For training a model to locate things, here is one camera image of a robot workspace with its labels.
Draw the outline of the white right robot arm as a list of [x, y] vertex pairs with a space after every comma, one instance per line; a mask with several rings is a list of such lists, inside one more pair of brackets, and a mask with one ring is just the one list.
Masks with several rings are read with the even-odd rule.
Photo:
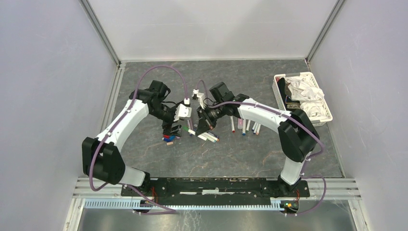
[[224, 116], [251, 120], [276, 132], [286, 156], [278, 177], [278, 191], [283, 196], [295, 193], [307, 157], [316, 145], [324, 147], [307, 114], [301, 109], [279, 110], [259, 103], [245, 94], [234, 95], [224, 82], [214, 85], [210, 93], [214, 98], [212, 104], [206, 103], [205, 94], [198, 89], [192, 92], [192, 98], [200, 103], [197, 109], [199, 122], [196, 133], [213, 130], [217, 121]]

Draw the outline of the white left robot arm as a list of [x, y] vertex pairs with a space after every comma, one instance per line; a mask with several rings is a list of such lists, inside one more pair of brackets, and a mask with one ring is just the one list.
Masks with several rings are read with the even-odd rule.
[[151, 191], [150, 174], [127, 166], [120, 152], [135, 127], [148, 115], [162, 121], [165, 136], [179, 136], [180, 126], [173, 125], [176, 107], [165, 104], [170, 92], [156, 80], [149, 88], [132, 92], [120, 115], [96, 138], [86, 137], [82, 142], [83, 172], [112, 185], [130, 184], [139, 196], [146, 196]]

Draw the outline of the white acrylic marker peach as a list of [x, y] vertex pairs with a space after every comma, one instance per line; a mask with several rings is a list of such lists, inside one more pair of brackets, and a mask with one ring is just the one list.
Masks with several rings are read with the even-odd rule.
[[255, 134], [256, 134], [256, 135], [259, 135], [260, 128], [261, 128], [261, 124], [258, 123], [257, 128], [256, 128], [256, 130], [255, 130]]

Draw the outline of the white marker green cap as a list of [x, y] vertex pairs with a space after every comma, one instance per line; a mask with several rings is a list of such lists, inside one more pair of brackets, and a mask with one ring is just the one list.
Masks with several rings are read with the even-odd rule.
[[197, 135], [196, 132], [194, 130], [188, 129], [187, 127], [182, 127], [183, 130], [187, 131], [190, 135], [192, 136], [196, 136], [204, 141], [207, 140], [207, 137], [203, 136], [202, 134]]

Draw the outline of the white marker dark green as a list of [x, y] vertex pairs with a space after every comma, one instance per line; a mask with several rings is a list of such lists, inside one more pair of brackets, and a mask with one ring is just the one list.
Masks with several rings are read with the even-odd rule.
[[250, 131], [250, 124], [251, 124], [251, 120], [246, 120], [245, 132]]

